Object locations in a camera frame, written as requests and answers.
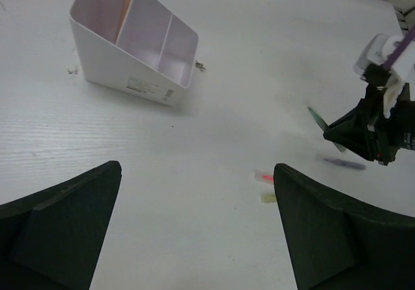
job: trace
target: purple marker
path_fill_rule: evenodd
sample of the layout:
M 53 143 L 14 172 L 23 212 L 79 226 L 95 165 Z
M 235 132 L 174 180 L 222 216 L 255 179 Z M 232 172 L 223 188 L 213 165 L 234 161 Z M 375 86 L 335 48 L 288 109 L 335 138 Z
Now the purple marker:
M 366 166 L 361 163 L 349 162 L 347 160 L 342 160 L 342 159 L 338 159 L 338 158 L 334 158 L 330 156 L 323 156 L 323 155 L 317 154 L 317 159 L 332 163 L 333 165 L 339 165 L 341 167 L 347 167 L 347 168 L 354 169 L 354 170 L 365 170 L 366 169 Z

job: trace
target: desk organizer compartment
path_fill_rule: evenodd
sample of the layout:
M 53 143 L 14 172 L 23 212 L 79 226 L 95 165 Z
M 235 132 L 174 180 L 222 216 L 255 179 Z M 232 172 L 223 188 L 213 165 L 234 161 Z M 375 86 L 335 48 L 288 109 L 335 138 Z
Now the desk organizer compartment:
M 85 79 L 174 105 L 190 85 L 198 36 L 158 0 L 75 0 Z

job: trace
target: white tabletop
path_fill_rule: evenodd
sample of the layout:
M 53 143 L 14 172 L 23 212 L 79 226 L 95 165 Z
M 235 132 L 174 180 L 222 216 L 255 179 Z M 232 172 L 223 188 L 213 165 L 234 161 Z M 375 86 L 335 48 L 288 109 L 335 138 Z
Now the white tabletop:
M 68 73 L 73 0 L 0 0 L 0 204 L 123 167 L 92 289 L 295 289 L 278 207 L 260 201 L 272 187 L 253 179 L 279 162 L 415 215 L 415 154 L 363 172 L 316 161 L 340 155 L 303 105 L 332 122 L 364 97 L 352 67 L 377 33 L 400 33 L 392 5 L 160 1 L 197 31 L 207 69 L 175 108 Z

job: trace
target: label on organizer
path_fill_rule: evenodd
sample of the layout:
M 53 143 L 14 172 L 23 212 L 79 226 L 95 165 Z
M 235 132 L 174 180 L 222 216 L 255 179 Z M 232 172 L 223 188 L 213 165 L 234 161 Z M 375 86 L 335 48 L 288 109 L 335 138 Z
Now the label on organizer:
M 130 76 L 128 79 L 127 88 L 139 93 L 157 94 L 163 91 L 159 85 L 144 81 L 143 79 L 133 76 Z

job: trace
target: small metal part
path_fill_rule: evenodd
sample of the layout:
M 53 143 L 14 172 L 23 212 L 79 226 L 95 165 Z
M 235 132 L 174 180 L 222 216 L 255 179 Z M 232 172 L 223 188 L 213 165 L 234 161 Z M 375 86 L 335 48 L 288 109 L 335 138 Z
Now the small metal part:
M 195 62 L 195 66 L 196 66 L 196 68 L 197 68 L 197 69 L 199 69 L 200 71 L 205 71 L 205 70 L 206 70 L 205 65 L 204 65 L 203 63 L 201 63 L 201 62 L 198 62 L 198 60 L 196 60 L 196 62 Z
M 78 72 L 79 72 L 79 68 L 78 68 L 78 66 L 75 66 L 75 68 L 74 69 L 67 69 L 67 73 L 68 74 L 70 74 L 70 75 L 72 75 L 72 74 L 75 74 L 75 75 L 77 75 L 78 74 Z

